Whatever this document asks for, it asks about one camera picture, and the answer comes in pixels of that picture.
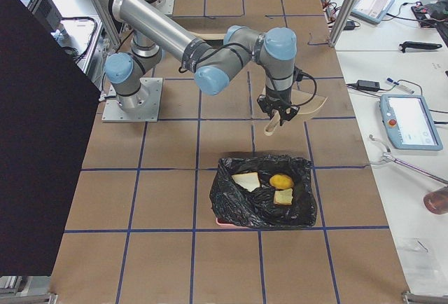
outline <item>black handle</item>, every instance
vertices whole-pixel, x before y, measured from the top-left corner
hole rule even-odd
[[[405,41],[400,44],[401,51],[406,52],[406,48],[418,48],[419,50],[437,50],[441,48],[442,45],[439,43],[419,43],[416,41]]]

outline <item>black panel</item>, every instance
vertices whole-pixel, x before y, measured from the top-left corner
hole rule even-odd
[[[0,275],[50,275],[99,93],[19,0],[0,18]]]

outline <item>bread slice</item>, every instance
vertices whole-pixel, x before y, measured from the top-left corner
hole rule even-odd
[[[275,191],[274,204],[276,205],[292,205],[293,204],[293,189],[288,188],[282,191]]]
[[[249,192],[252,192],[257,187],[260,187],[260,180],[258,179],[257,172],[249,172],[249,173],[241,173],[241,174],[233,174],[233,180],[235,183],[245,188]]]

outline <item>blue joint cap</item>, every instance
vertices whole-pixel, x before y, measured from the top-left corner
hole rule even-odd
[[[297,37],[286,27],[275,27],[265,35],[265,49],[274,58],[291,60],[297,54]]]
[[[227,33],[224,36],[224,41],[223,41],[224,45],[226,43],[229,43],[230,38],[232,38],[232,35],[236,31],[238,31],[239,29],[245,29],[245,28],[247,28],[247,27],[246,26],[239,26],[239,25],[233,25],[233,26],[229,27],[229,29],[227,30]]]
[[[119,84],[125,82],[131,75],[134,62],[126,53],[112,54],[104,64],[104,72],[110,82]]]
[[[200,67],[195,73],[197,86],[208,95],[216,95],[229,85],[229,76],[213,66]]]

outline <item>power adapter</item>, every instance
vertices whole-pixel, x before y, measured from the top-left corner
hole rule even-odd
[[[356,24],[353,20],[347,20],[345,23],[344,31],[353,31],[356,28]]]
[[[377,92],[381,89],[379,87],[379,82],[367,80],[357,80],[356,83],[350,83],[349,86],[357,90],[364,90],[366,92]]]

